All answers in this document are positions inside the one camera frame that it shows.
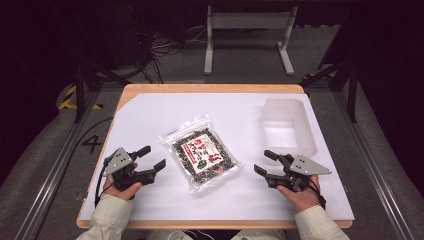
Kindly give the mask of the grey metal stand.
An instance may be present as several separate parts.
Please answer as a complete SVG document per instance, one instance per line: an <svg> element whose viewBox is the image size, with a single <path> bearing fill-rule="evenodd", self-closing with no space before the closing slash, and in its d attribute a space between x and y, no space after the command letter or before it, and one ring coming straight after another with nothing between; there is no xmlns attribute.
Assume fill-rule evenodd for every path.
<svg viewBox="0 0 424 240"><path fill-rule="evenodd" d="M207 9L207 46L205 53L204 74L211 75L213 69L213 30L214 29L279 29L283 39L276 43L284 69L288 76L294 75L294 68L289 58L287 47L297 16L297 7L283 12L214 12Z"/></svg>

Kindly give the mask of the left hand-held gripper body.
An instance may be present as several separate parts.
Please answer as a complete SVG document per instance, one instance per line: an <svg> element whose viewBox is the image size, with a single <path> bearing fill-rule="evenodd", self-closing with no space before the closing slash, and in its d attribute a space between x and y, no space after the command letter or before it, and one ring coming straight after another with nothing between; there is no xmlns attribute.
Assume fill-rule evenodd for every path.
<svg viewBox="0 0 424 240"><path fill-rule="evenodd" d="M156 174L149 174L148 170L137 172L134 167L133 153L120 147L104 161L101 177L109 178L115 188L124 191L136 182L142 185L153 184Z"/></svg>

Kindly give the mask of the person's right hand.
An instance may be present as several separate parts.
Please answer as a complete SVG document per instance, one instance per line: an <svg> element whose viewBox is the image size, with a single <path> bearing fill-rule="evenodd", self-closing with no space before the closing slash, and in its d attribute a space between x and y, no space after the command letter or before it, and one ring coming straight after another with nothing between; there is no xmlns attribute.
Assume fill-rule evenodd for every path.
<svg viewBox="0 0 424 240"><path fill-rule="evenodd" d="M310 177L309 187L302 192L295 193L284 186L278 186L277 190L293 204L297 213L321 205L318 196L320 184L317 175Z"/></svg>

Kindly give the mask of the aluminium floor rail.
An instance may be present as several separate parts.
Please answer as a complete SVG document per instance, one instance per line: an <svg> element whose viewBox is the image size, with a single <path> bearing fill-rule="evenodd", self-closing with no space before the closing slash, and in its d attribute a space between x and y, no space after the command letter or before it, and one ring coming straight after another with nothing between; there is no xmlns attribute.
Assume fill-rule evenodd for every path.
<svg viewBox="0 0 424 240"><path fill-rule="evenodd" d="M413 236L395 198L393 191L384 179L380 169L378 168L375 158L371 153L371 150L366 144L365 137L360 131L359 126L351 120L351 117L347 110L347 103L341 93L334 93L333 98L341 111L343 118L347 122L353 138L355 139L356 145L358 146L361 155L363 165L371 179L371 182L376 190L376 193L383 205L383 208L396 232L399 240L416 240Z"/></svg>
<svg viewBox="0 0 424 240"><path fill-rule="evenodd" d="M36 240L38 237L65 176L67 166L71 160L71 154L76 149L78 136L81 134L89 112L98 96L99 92L90 92L83 98L84 110L81 113L75 112L75 116L70 120L70 128L62 135L64 141L60 144L58 152L54 153L51 148L46 148L47 153L54 157L54 161L49 168L48 174L38 185L37 195L31 201L31 207L27 211L25 219L20 224L13 240Z"/></svg>

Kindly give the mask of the person's left hand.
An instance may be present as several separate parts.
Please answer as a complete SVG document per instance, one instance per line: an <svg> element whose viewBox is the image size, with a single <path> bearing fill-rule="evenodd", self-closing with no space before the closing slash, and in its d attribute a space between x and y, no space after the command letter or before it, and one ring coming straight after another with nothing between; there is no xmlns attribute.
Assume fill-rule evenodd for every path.
<svg viewBox="0 0 424 240"><path fill-rule="evenodd" d="M132 186L127 188L124 191L119 191L115 188L115 186L111 183L109 178L106 178L106 181L103 186L103 192L105 194L112 195L114 197L120 198L122 200L128 201L133 196L136 195L136 193L142 188L142 184L140 182L134 183Z"/></svg>

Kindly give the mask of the translucent plastic container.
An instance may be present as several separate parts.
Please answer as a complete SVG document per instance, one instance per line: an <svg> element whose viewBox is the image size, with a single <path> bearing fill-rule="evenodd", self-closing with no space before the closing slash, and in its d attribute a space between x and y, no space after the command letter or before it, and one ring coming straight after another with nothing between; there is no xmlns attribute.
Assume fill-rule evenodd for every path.
<svg viewBox="0 0 424 240"><path fill-rule="evenodd" d="M268 98L261 110L265 150L306 156L318 153L308 105L301 98Z"/></svg>

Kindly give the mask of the clear packet of dried seaweed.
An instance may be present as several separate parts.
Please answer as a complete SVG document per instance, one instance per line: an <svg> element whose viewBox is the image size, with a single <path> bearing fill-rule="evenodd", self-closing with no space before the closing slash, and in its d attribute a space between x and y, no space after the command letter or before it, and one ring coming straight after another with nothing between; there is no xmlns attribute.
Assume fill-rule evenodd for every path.
<svg viewBox="0 0 424 240"><path fill-rule="evenodd" d="M203 114L160 136L184 172L190 193L209 194L238 176L243 164L221 140L212 120Z"/></svg>

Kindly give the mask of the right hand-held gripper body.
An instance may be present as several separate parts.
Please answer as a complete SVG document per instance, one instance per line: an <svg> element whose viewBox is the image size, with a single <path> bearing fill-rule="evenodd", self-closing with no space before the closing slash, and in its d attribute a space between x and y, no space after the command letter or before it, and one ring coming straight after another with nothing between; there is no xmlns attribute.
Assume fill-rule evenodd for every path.
<svg viewBox="0 0 424 240"><path fill-rule="evenodd" d="M286 154L290 164L283 165L283 176L269 174L265 180L270 188L284 186L292 192L302 192L308 186L312 175L331 174L332 171L303 155Z"/></svg>

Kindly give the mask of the white table sheet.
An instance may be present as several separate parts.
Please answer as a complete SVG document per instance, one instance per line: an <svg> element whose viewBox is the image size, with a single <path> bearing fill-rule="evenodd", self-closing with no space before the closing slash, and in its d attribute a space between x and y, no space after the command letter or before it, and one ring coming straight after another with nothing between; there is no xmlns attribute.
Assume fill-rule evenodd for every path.
<svg viewBox="0 0 424 240"><path fill-rule="evenodd" d="M133 152L150 146L151 152L139 161L140 168L149 169L163 159L167 162L155 182L136 195L132 220L173 224L293 220L291 204L254 171L254 165L258 165L269 172L281 173L281 164L264 155L261 110L268 98L291 97L304 99L308 105L318 147L318 153L310 159L333 169L332 157L304 94L141 93L126 103L116 112L104 153L110 155L119 147ZM243 168L223 186L195 197L190 193L184 172L160 136L203 114L211 118L213 128Z"/></svg>

